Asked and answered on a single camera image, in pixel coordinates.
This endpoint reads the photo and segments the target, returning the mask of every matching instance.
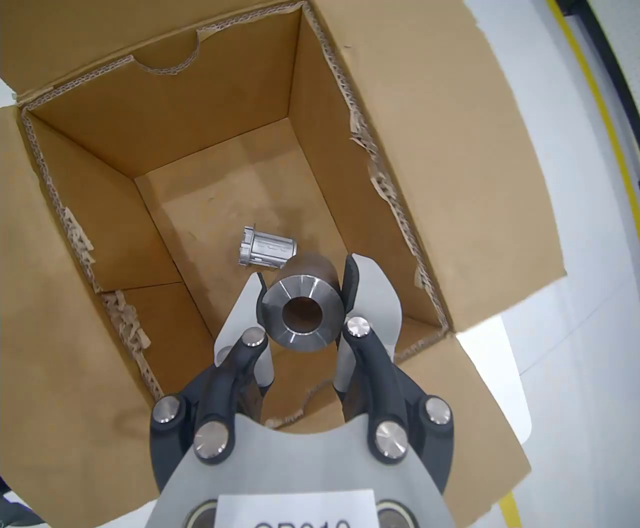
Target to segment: gray floor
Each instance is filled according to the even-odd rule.
[[[552,197],[567,277],[502,316],[532,420],[522,526],[640,525],[640,245],[607,131],[544,0],[468,0],[514,90]],[[570,25],[615,123],[619,102]],[[476,523],[504,527],[498,507]]]

